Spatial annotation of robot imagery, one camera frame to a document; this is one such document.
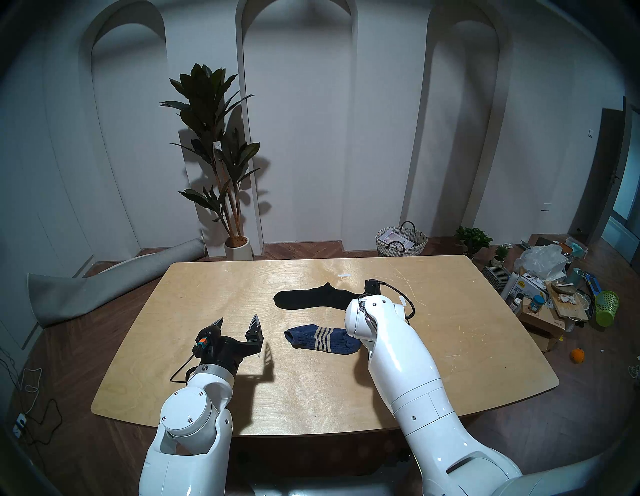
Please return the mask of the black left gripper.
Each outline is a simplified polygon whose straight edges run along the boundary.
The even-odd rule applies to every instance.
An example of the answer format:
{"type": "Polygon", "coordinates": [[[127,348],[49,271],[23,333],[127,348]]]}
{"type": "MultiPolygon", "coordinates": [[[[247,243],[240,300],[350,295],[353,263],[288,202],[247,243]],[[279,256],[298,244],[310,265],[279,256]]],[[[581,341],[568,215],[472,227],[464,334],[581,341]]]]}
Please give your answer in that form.
{"type": "MultiPolygon", "coordinates": [[[[219,318],[203,329],[205,335],[221,335],[224,318],[219,318]]],[[[231,375],[236,375],[242,361],[246,357],[257,355],[263,347],[263,331],[259,317],[255,314],[245,333],[245,342],[221,336],[209,344],[204,351],[205,366],[219,366],[231,375]]]]}

